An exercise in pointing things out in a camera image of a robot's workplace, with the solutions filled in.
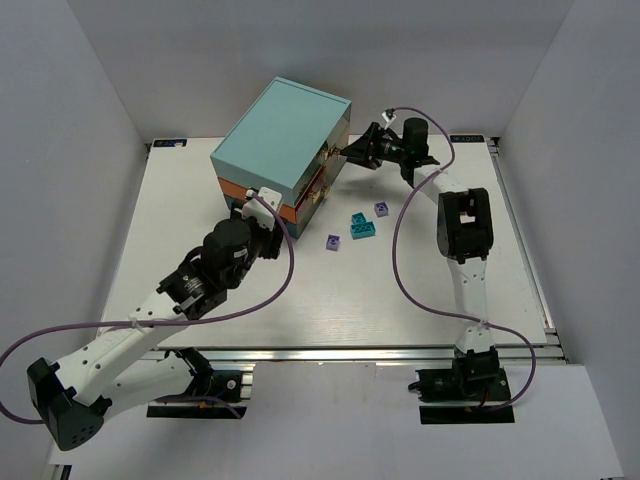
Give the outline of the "purple lego brick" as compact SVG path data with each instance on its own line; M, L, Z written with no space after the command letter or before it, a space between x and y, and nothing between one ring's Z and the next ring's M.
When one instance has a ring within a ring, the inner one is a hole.
M389 208L384 201L377 202L374 204L374 212L378 218L386 217L389 215Z
M330 251L338 251L340 247L340 237L329 235L325 244L325 248Z

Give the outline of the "small teal lego brick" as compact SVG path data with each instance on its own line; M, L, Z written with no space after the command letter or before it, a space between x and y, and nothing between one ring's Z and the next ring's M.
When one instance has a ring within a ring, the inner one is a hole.
M364 216L363 213L358 212L355 213L351 216L351 222L356 225L356 224L361 224L361 223L365 223L366 222L366 217Z

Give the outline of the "large teal lego brick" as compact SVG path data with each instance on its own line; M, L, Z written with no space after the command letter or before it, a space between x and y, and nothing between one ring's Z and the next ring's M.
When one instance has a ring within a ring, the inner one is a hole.
M376 228L373 222L354 223L350 226L351 236L354 240L369 238L376 235Z

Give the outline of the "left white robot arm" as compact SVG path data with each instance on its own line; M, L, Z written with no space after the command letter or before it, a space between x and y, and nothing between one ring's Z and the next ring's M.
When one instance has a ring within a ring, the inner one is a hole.
M159 398L198 401L215 386L214 370L194 347L170 350L143 373L131 366L148 351L222 305L256 259L279 255L285 226L235 214L218 222L132 313L125 328L99 337L55 362L27 369L31 401L62 451L90 440L104 423Z

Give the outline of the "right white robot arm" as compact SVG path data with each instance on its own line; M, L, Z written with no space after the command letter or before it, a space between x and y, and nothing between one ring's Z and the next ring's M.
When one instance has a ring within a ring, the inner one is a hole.
M463 322L454 344L454 356L490 357L496 354L487 314L486 264L494 243L489 194L484 188L467 188L445 172L429 153L429 126L425 114L404 121L402 134L391 129L395 111L383 113L384 125L371 123L365 133L341 150L349 163L378 169L384 161L400 167L401 177L412 187L401 207L392 235L392 271L400 291L418 308ZM456 310L444 311L420 303L405 288L397 263L401 222L414 197L422 193L437 207L436 243L451 274Z

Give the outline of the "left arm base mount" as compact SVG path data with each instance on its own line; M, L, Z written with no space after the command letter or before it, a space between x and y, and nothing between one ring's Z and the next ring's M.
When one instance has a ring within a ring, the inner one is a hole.
M245 373L214 367L194 348L169 350L165 359L182 360L193 377L187 389L174 394L177 401L154 401L146 416L155 419L241 420L248 396L243 393Z

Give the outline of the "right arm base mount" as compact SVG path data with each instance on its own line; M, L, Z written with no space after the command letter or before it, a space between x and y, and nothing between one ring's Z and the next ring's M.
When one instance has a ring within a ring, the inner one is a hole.
M457 353L447 369L421 369L408 390L418 395L423 425L513 424L511 392L497 350Z

